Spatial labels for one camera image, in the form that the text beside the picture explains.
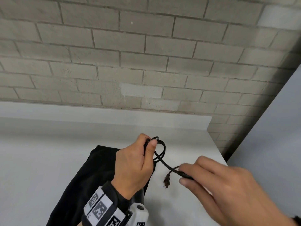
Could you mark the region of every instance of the cinder block wall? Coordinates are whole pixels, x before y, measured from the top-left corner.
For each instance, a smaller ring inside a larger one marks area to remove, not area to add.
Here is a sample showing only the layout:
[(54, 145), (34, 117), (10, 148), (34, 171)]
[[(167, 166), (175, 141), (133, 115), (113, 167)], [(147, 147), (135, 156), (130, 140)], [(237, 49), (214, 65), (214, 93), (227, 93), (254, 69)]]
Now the cinder block wall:
[(0, 8), (0, 100), (209, 114), (222, 153), (301, 63), (301, 0), (0, 0)]

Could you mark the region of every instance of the qr code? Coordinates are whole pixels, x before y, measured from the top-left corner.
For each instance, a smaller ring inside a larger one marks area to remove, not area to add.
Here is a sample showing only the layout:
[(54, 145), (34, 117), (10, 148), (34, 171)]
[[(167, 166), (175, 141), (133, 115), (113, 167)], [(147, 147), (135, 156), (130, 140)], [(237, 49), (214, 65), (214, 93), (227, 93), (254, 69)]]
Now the qr code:
[(100, 220), (100, 218), (102, 217), (102, 215), (104, 214), (104, 212), (106, 210), (107, 210), (107, 207), (100, 201), (94, 207), (94, 209), (92, 210), (92, 213), (98, 220)]
[(111, 220), (107, 223), (106, 226), (118, 226), (120, 224), (120, 220), (117, 217), (113, 216)]
[(98, 199), (98, 195), (97, 195), (97, 193), (95, 193), (94, 195), (93, 195), (93, 197), (91, 197), (91, 199), (90, 199), (90, 201), (89, 201), (89, 206), (90, 206), (90, 208), (94, 205), (94, 203), (95, 203), (95, 201)]

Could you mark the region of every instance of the gray wall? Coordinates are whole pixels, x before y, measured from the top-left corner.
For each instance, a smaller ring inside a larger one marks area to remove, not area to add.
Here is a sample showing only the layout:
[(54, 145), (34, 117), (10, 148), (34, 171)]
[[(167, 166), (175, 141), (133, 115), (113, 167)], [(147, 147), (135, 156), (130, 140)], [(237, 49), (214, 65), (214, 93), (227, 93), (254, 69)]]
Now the gray wall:
[(228, 161), (250, 170), (278, 207), (301, 215), (301, 67)]

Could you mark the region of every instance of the person's right hand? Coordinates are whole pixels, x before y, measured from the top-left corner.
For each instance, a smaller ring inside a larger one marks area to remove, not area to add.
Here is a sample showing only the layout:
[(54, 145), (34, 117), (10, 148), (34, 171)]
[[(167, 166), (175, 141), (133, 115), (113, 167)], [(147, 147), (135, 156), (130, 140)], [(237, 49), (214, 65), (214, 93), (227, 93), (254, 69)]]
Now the person's right hand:
[(246, 169), (227, 167), (201, 156), (193, 165), (182, 164), (179, 171), (195, 179), (181, 178), (179, 182), (222, 226), (296, 226), (291, 218), (281, 213)]

